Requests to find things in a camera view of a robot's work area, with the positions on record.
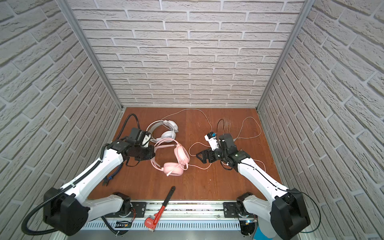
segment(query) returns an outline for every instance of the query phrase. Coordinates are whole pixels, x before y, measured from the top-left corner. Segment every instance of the metal base plate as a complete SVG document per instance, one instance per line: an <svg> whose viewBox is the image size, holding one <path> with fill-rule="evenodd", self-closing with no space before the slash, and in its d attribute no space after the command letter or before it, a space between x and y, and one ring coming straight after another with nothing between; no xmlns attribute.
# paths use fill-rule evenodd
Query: metal base plate
<svg viewBox="0 0 384 240"><path fill-rule="evenodd" d="M131 202L131 204L132 204L132 207L136 211L136 218L144 217L144 213L145 213L145 209L146 209L147 203L146 202ZM121 218L117 213L107 214L107 215L105 215L105 217L114 217L114 218L118 217L118 218ZM132 218L132 217L133 217L133 213L130 212L124 218Z"/></svg>

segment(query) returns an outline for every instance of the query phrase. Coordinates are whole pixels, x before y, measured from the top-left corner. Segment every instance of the wooden table surface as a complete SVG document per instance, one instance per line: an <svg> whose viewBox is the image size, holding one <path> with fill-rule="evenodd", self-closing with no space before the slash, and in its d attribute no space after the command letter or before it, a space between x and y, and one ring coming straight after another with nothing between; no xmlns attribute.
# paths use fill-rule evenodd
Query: wooden table surface
<svg viewBox="0 0 384 240"><path fill-rule="evenodd" d="M166 115L176 113L182 108L127 108L120 122L117 133L121 130L125 118L134 113L137 115L142 130L156 120L160 120ZM208 117L213 131L216 132L218 121L223 118L225 121L224 132L231 133L233 138L237 136L241 128L242 121L248 117L254 117L261 126L255 109L228 109L228 108L202 108ZM173 120L179 127L176 134L176 140L179 141L188 151L188 148L195 142L205 141L204 135L211 131L207 119L200 111L186 110L176 115L166 118ZM121 137L128 136L131 128L137 127L136 121L132 116ZM167 129L164 126L158 127L154 131L154 137L160 137ZM240 137L252 137L259 134L260 129L253 119L248 118L244 122ZM222 121L218 127L218 135L222 134ZM263 161L266 166L266 172L281 182L275 163L272 159L264 132L257 138L238 139L235 144L240 150L244 150L253 159ZM191 148L191 154L196 154L207 147L196 144ZM163 166L165 162L177 162L174 155L174 147L159 149L156 152L156 161ZM131 158L130 165L135 165L136 161ZM209 164L203 164L196 157L191 157L190 164L201 167L208 167ZM172 186L176 190L172 199L179 200L235 200L240 195L251 192L257 197L265 199L261 192L240 173L235 170L225 170L219 161L214 162L207 170L201 170L190 166L184 171L182 176L167 177L163 172L154 169L150 160L140 162L136 167L126 167L121 169L120 173L111 180L108 186L102 186L102 182L91 192L89 199L98 199L107 197L114 192L121 192L130 196L132 199L164 199Z"/></svg>

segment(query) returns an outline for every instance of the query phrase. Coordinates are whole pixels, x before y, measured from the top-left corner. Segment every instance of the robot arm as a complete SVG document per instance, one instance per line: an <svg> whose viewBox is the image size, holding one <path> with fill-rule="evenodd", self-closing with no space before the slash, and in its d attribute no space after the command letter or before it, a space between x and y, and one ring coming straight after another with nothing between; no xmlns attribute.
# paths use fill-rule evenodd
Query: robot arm
<svg viewBox="0 0 384 240"><path fill-rule="evenodd" d="M122 193L115 192L97 200L86 198L110 171L124 161L128 163L130 157L135 157L137 161L153 158L154 147L148 145L149 138L149 133L132 128L128 137L108 144L102 156L73 180L60 189L51 188L45 192L44 203L27 214L22 223L22 231L28 235L42 235L59 230L71 236L86 222L106 214L117 212L120 216L128 215L132 207L131 198ZM28 220L42 207L44 222L54 229L37 232L29 230Z"/></svg>
<svg viewBox="0 0 384 240"><path fill-rule="evenodd" d="M245 193L237 199L239 215L255 214L259 217L260 230L268 238L278 234L288 240L302 231L311 222L302 193L288 189L261 169L244 151L238 150L232 136L217 137L210 132L205 136L211 148L196 155L203 163L220 160L235 169L255 185L266 201L252 193Z"/></svg>

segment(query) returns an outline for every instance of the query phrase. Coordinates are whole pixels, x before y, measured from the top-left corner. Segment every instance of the brick wall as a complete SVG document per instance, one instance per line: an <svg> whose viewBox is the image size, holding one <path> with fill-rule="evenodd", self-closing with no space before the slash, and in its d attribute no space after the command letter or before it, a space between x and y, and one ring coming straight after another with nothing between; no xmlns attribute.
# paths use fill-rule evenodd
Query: brick wall
<svg viewBox="0 0 384 240"><path fill-rule="evenodd" d="M125 106L254 108L303 1L69 3Z"/></svg>
<svg viewBox="0 0 384 240"><path fill-rule="evenodd" d="M0 239L31 239L21 220L95 160L117 108L55 1L0 2L0 33Z"/></svg>
<svg viewBox="0 0 384 240"><path fill-rule="evenodd" d="M284 183L321 207L317 238L384 238L383 33L383 1L317 0L259 108Z"/></svg>

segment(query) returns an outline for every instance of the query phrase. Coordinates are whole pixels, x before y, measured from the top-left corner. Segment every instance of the black joint housing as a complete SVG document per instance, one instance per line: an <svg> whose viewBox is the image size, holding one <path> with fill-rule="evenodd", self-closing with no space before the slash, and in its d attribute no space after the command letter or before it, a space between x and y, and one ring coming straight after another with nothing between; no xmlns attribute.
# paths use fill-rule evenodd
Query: black joint housing
<svg viewBox="0 0 384 240"><path fill-rule="evenodd" d="M276 233L289 240L311 224L303 194L296 188L272 202L271 224Z"/></svg>

